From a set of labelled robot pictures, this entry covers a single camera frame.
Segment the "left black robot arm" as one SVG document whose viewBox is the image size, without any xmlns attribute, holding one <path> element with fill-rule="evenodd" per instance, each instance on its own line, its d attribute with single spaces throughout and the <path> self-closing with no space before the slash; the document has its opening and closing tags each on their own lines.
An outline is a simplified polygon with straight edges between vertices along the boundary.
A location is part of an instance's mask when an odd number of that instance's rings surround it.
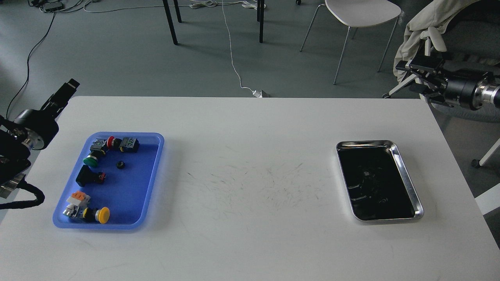
<svg viewBox="0 0 500 281">
<path fill-rule="evenodd" d="M 43 192 L 26 182 L 25 171 L 31 166 L 32 151 L 46 149 L 59 131 L 56 118 L 68 105 L 80 83 L 74 79 L 65 82 L 39 110 L 24 110 L 14 121 L 1 117 L 0 132 L 0 183 L 1 197 L 6 199 L 16 189 L 35 196 L 33 200 L 2 203 L 2 210 L 24 209 L 39 206 L 45 200 Z"/>
</svg>

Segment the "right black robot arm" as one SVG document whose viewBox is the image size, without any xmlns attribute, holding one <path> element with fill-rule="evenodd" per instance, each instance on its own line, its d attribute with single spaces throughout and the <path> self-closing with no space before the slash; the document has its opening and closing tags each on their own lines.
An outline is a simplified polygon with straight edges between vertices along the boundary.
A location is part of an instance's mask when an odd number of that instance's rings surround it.
<svg viewBox="0 0 500 281">
<path fill-rule="evenodd" d="M 442 58 L 417 55 L 409 61 L 399 61 L 395 69 L 410 73 L 411 91 L 422 94 L 431 103 L 468 110 L 478 110 L 487 103 L 499 108 L 498 75 L 473 69 L 449 71 L 444 64 Z"/>
</svg>

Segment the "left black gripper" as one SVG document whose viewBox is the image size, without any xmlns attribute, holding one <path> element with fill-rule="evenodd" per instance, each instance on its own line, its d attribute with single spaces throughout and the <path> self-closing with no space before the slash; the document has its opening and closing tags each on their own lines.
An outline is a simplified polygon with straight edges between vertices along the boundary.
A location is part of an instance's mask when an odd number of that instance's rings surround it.
<svg viewBox="0 0 500 281">
<path fill-rule="evenodd" d="M 14 123 L 27 129 L 28 138 L 35 141 L 33 150 L 46 149 L 54 139 L 59 131 L 55 119 L 68 105 L 79 86 L 79 82 L 70 79 L 48 98 L 41 110 L 24 110 L 14 119 Z"/>
</svg>

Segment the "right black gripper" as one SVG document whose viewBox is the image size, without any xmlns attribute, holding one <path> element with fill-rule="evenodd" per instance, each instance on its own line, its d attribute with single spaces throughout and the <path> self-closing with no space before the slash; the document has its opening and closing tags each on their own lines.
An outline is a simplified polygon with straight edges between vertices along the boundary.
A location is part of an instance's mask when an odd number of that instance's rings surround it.
<svg viewBox="0 0 500 281">
<path fill-rule="evenodd" d="M 493 74 L 447 78 L 445 62 L 442 57 L 425 55 L 400 59 L 395 65 L 400 75 L 398 83 L 410 83 L 409 90 L 423 96 L 426 102 L 445 107 L 457 105 L 478 110 L 484 104 L 493 104 Z"/>
</svg>

